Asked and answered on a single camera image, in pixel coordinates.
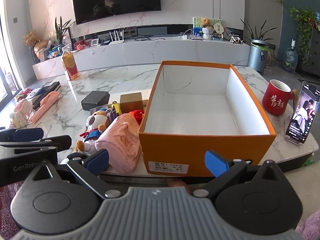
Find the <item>red panda plush toy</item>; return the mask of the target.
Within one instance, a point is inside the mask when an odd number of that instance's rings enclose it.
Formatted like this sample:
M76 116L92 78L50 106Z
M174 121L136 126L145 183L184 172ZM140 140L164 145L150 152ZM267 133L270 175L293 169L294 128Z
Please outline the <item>red panda plush toy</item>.
M96 151L95 142L110 125L109 112L110 109L101 108L87 118L85 130L79 135L82 139L75 144L76 152L92 155Z

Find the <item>yellow tape measure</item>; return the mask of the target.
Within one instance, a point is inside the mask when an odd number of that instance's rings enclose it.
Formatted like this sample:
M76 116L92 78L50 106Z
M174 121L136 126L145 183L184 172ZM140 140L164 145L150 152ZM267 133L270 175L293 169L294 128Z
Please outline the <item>yellow tape measure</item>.
M114 111L117 114L117 116L122 115L120 103L118 103L117 101L113 101L111 106L112 106L112 109L114 109Z

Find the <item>hanging vine plant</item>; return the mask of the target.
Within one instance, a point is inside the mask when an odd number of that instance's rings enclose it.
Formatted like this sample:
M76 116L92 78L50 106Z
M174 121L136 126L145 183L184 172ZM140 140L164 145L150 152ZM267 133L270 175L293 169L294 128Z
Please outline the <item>hanging vine plant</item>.
M299 58L304 64L308 64L310 56L310 41L312 37L313 28L316 26L316 15L309 9L297 9L291 7L288 9L290 16L297 22L297 33L299 43Z

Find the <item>white pink bunny plush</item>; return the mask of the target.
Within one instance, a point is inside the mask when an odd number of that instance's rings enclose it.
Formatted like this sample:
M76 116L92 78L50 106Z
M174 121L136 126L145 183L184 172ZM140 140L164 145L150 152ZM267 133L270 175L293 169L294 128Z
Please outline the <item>white pink bunny plush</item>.
M33 110L33 105L27 99L22 99L14 108L14 111L10 114L10 127L22 128L28 123L29 116Z

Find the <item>brown cardboard cube box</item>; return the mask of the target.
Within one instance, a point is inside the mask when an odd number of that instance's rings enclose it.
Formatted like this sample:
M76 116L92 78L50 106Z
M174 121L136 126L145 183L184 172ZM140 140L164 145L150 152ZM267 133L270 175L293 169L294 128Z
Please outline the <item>brown cardboard cube box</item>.
M143 100L141 92L122 94L120 96L120 109L122 113L129 113L135 110L143 110Z

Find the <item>white wifi router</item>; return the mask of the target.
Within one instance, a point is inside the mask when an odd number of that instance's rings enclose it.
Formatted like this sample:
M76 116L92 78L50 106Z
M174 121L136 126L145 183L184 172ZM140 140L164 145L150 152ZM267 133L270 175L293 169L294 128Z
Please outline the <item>white wifi router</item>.
M109 45L115 45L115 44L122 44L124 43L124 29L122 29L120 32L114 31L114 32L109 32L111 42Z

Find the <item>smartphone on stand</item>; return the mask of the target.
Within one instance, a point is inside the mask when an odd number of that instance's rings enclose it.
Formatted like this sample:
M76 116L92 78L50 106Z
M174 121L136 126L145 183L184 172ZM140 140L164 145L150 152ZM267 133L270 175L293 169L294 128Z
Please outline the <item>smartphone on stand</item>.
M293 115L289 118L285 139L295 145L303 145L319 110L319 89L303 81Z

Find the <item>grey metal trash bin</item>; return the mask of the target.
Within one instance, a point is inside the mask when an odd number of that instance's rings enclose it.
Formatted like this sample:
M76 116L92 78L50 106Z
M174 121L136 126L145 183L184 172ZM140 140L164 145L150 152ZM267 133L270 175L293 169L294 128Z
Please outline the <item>grey metal trash bin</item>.
M267 55L268 55L269 43L263 40L251 40L248 67L253 68L259 74L263 75Z

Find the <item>tall leafy plant left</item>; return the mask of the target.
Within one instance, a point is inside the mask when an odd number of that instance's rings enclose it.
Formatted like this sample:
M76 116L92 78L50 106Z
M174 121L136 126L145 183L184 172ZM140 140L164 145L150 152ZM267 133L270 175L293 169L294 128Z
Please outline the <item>tall leafy plant left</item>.
M55 18L55 33L56 33L56 39L58 41L58 44L62 44L63 36L65 35L68 28L74 23L72 20L68 20L67 22L62 22L62 17L60 17L60 20L58 21L57 18Z

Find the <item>orange red crochet toy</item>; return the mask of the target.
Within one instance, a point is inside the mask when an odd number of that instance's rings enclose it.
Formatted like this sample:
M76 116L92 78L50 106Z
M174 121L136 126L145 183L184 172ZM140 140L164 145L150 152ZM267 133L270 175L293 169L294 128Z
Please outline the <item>orange red crochet toy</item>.
M134 111L130 111L129 114L131 114L135 120L137 121L137 123L139 125L141 125L143 118L144 118L144 111L143 110L134 110Z

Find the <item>red ceramic mug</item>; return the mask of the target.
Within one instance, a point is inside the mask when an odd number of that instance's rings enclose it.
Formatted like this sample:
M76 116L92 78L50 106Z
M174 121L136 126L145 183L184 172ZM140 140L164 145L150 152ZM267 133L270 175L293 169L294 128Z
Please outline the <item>red ceramic mug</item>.
M290 100L293 101L293 105L297 103L298 90L291 89L282 81L272 79L268 83L262 99L262 105L268 112L274 115L282 115L285 113Z

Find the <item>orange cardboard shoe box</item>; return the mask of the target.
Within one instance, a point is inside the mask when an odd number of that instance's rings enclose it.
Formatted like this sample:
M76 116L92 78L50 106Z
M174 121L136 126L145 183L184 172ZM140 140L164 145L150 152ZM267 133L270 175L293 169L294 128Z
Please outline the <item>orange cardboard shoe box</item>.
M163 61L139 129L150 174L208 177L204 156L257 165L276 138L259 100L230 64Z

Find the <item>white marble tv cabinet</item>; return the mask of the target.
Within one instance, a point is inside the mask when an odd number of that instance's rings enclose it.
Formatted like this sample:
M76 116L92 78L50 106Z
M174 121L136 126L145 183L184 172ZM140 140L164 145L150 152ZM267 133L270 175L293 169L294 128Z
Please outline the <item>white marble tv cabinet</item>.
M147 41L96 46L74 52L78 71L107 67L157 64L162 61L197 61L247 66L250 46L228 41L194 41L166 37Z

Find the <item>amber liquor bottle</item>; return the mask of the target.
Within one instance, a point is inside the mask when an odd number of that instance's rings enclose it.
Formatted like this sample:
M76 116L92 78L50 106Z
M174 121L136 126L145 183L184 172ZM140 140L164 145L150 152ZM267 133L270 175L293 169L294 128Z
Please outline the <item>amber liquor bottle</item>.
M62 60L62 65L64 67L65 75L66 75L67 79L68 80L77 79L80 74L79 74L78 68L76 66L74 55L73 55L71 49L69 48L69 46L64 46L62 48L61 60Z

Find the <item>black remote keyboard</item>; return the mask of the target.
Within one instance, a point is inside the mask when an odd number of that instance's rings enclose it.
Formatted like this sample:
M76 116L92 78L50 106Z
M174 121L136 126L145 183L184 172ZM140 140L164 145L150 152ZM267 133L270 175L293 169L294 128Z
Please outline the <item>black remote keyboard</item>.
M40 102L43 98L45 98L50 92L57 91L60 88L61 84L59 81L53 82L51 85L43 87L44 91L40 94L40 96L33 103L33 110L37 110L40 108Z

